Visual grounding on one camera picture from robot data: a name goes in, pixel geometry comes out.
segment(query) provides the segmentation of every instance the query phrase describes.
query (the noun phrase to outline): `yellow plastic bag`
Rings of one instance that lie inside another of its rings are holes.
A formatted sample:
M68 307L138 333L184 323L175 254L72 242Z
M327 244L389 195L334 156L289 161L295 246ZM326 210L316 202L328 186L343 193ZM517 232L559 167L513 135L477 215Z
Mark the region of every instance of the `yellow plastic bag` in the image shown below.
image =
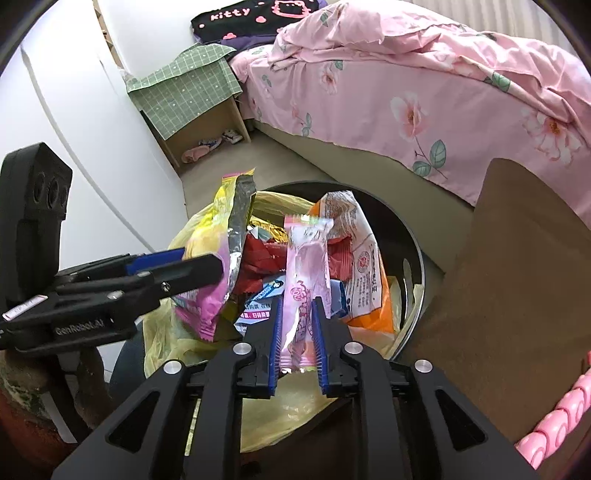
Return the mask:
M252 214L275 225L283 226L284 215L305 214L312 206L312 202L298 197L257 192ZM195 226L206 214L207 208L188 221L169 248L185 246ZM396 350L397 342L402 339L402 335L397 340L393 334L362 328L350 327L350 330L355 340L375 348L385 358L391 356ZM170 299L163 300L159 309L144 316L145 374L150 376L169 359L181 359L187 365L210 359L219 349L235 343L238 338L240 336L232 322L220 318L214 341L200 340L190 327L176 317L171 308ZM272 399L244 399L241 451L251 452L274 445L319 414L332 401L334 399L322 395L316 371L284 376L279 380L275 397Z
M312 202L291 195L257 192L252 203L252 214L281 226L284 216L282 212L306 213L312 205ZM197 225L203 224L206 217L211 217L212 208L213 204L210 204L193 215L168 248L185 247ZM235 343L241 336L228 317L231 316L223 313L220 315L213 342L208 342L201 340L190 326L178 318L170 299L162 300L159 309L144 315L146 377L168 360L179 359L187 365L194 365L212 358L218 350Z

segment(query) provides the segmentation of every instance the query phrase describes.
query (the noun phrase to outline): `pink floral bedsheet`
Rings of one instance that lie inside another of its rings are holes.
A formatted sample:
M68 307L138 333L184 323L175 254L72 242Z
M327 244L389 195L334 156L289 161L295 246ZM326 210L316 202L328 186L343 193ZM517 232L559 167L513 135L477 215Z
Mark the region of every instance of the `pink floral bedsheet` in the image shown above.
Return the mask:
M559 47L343 0L230 65L245 118L396 159L472 205L491 159L511 158L591 226L591 79Z

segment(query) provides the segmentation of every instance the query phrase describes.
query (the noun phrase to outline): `pink snack wrapper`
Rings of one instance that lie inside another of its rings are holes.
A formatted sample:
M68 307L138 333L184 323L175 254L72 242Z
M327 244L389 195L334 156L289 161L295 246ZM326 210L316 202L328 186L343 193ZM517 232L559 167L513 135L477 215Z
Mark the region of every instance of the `pink snack wrapper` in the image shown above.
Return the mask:
M283 298L280 367L293 371L316 365L311 302L322 298L330 316L330 277L327 239L333 220L309 215L285 217L287 269Z

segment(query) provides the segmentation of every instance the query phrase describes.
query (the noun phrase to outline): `white door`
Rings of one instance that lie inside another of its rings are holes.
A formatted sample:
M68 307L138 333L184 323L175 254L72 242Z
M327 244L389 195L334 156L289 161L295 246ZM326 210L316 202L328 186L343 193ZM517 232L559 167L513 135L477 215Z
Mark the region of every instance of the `white door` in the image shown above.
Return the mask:
M148 249L184 226L181 181L125 94L92 0L60 0L23 42L39 91L81 171Z
M66 221L61 226L60 268L146 247L117 218L75 165L51 126L17 50L0 76L0 164L19 148L45 142L73 171ZM111 377L122 342L99 347L105 378Z

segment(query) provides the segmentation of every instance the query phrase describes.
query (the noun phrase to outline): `red wrapper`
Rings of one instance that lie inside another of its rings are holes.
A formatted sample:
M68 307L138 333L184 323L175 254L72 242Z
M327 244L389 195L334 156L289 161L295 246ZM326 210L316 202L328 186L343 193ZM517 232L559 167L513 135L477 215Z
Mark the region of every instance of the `red wrapper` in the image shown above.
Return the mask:
M353 252L351 237L344 236L328 240L330 278L347 281L353 277Z
M234 293L258 293L262 290L263 278L285 270L287 244L263 242L251 234L246 236L240 272Z

